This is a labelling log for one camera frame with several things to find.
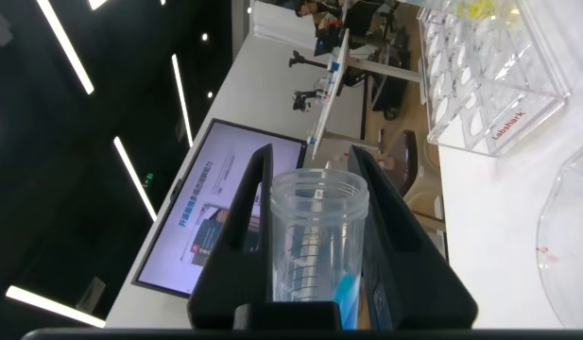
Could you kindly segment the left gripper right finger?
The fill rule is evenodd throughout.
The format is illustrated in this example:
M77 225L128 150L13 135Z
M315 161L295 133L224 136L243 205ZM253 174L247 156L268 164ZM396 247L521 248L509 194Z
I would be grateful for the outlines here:
M369 191L362 275L374 330L469 329L478 307L383 169L363 148L350 171Z

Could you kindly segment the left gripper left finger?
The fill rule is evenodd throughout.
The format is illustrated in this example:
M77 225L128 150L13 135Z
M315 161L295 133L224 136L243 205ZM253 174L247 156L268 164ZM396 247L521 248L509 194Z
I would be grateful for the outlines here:
M187 303L194 329L230 330L235 310L272 300L270 187L273 147L253 153L212 253ZM261 197L258 248L244 250L254 198Z

